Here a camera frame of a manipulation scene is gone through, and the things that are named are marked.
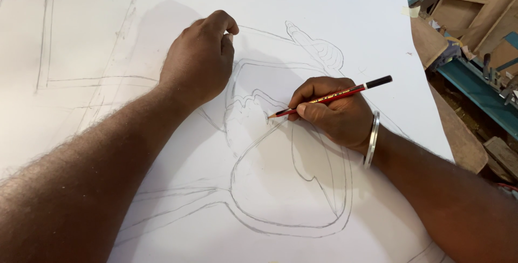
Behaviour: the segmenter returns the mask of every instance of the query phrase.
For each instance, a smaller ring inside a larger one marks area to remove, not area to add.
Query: fingernail
[[[305,104],[299,104],[297,106],[297,113],[300,115],[300,116],[304,116],[304,110],[306,110],[306,105]]]

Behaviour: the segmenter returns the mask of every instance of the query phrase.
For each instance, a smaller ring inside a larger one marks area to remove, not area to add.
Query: left hand
[[[172,43],[159,86],[195,107],[211,101],[229,81],[234,61],[232,38],[238,33],[236,21],[223,10],[194,21]]]

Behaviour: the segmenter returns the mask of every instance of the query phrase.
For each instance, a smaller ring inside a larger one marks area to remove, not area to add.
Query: metal bangle
[[[374,122],[372,123],[372,131],[370,132],[369,150],[365,156],[363,168],[368,169],[372,162],[372,156],[374,155],[374,148],[376,148],[376,140],[378,139],[378,130],[380,128],[380,112],[374,111]]]

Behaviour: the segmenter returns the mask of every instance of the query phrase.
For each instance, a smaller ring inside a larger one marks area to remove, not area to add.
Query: hand
[[[297,113],[288,120],[299,117],[322,129],[333,142],[367,154],[374,115],[360,93],[329,103],[302,103],[355,86],[349,78],[309,78],[295,90],[289,108],[297,107]]]
[[[218,10],[184,29],[172,43],[159,86],[174,90],[195,108],[211,101],[229,81],[234,61],[236,21]]]

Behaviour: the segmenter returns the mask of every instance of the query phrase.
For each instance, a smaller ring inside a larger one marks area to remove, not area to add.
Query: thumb
[[[231,63],[234,61],[234,45],[232,44],[233,41],[234,35],[231,33],[227,33],[221,39],[221,55]]]
[[[326,131],[335,112],[323,103],[301,103],[297,106],[297,113],[303,119]]]

